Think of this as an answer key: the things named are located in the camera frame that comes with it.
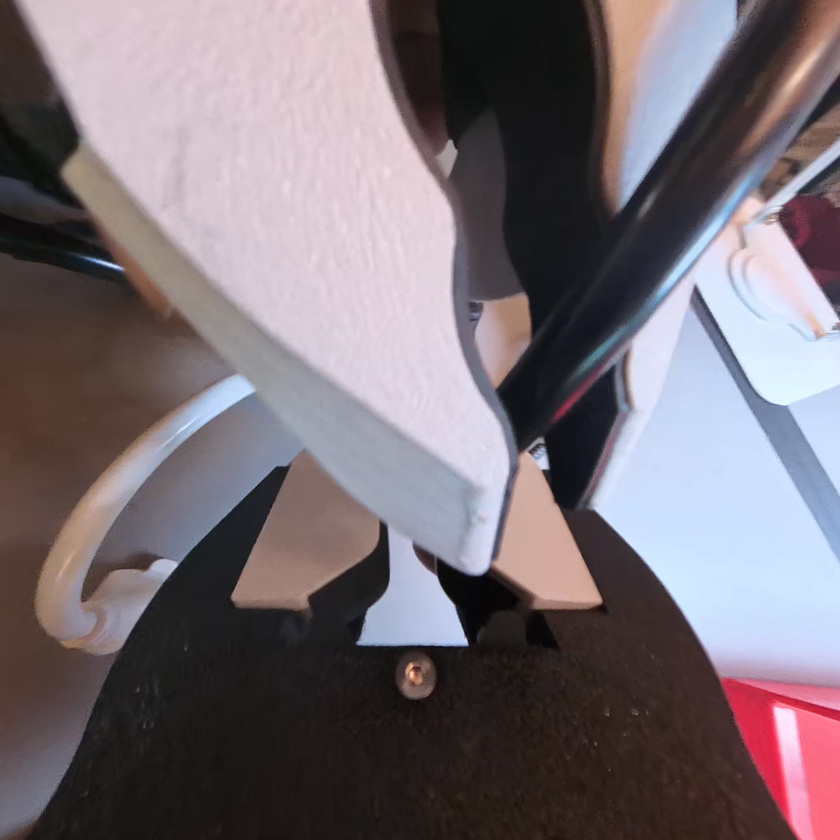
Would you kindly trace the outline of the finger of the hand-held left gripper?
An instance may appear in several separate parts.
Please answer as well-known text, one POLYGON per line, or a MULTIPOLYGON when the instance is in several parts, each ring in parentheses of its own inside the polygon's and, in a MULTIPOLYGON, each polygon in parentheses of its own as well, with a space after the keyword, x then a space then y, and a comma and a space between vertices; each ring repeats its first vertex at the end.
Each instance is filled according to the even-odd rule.
POLYGON ((359 503, 488 571, 517 454, 386 2, 17 2, 83 205, 359 503))
MULTIPOLYGON (((735 2, 599 2, 609 94, 598 172, 611 216, 623 209, 684 117, 737 23, 735 2)), ((679 282, 634 342, 547 435, 562 508, 604 501, 664 389, 694 281, 679 282)))

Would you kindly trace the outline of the red plastic bin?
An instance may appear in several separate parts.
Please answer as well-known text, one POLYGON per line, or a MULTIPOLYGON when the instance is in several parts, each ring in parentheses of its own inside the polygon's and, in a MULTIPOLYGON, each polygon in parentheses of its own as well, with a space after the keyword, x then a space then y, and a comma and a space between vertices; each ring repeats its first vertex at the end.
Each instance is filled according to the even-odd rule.
POLYGON ((724 678, 763 781, 802 839, 839 838, 839 688, 724 678))

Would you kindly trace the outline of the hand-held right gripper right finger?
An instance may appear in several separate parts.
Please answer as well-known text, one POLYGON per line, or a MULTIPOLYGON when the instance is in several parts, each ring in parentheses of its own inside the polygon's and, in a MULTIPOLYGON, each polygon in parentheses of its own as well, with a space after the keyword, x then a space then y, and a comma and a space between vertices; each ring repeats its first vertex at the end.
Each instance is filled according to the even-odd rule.
POLYGON ((469 645, 555 645, 548 619, 603 599, 540 468, 519 468, 497 557, 481 576, 436 562, 469 645))

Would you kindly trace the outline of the red plastic basket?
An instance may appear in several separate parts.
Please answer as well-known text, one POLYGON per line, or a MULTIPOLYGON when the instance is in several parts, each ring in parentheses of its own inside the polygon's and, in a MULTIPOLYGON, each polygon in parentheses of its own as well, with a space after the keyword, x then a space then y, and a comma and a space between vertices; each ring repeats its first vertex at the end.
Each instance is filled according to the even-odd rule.
POLYGON ((796 196, 780 212, 781 224, 814 279, 838 298, 839 208, 827 197, 796 196))

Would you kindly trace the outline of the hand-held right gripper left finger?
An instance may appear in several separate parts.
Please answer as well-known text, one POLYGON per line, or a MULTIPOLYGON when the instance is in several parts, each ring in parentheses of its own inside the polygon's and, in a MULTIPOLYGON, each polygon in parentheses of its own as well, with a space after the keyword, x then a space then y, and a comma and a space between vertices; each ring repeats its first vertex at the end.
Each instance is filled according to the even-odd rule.
POLYGON ((293 636, 316 623, 356 642, 390 571, 385 523, 304 451, 290 463, 231 599, 241 610, 283 613, 293 636))

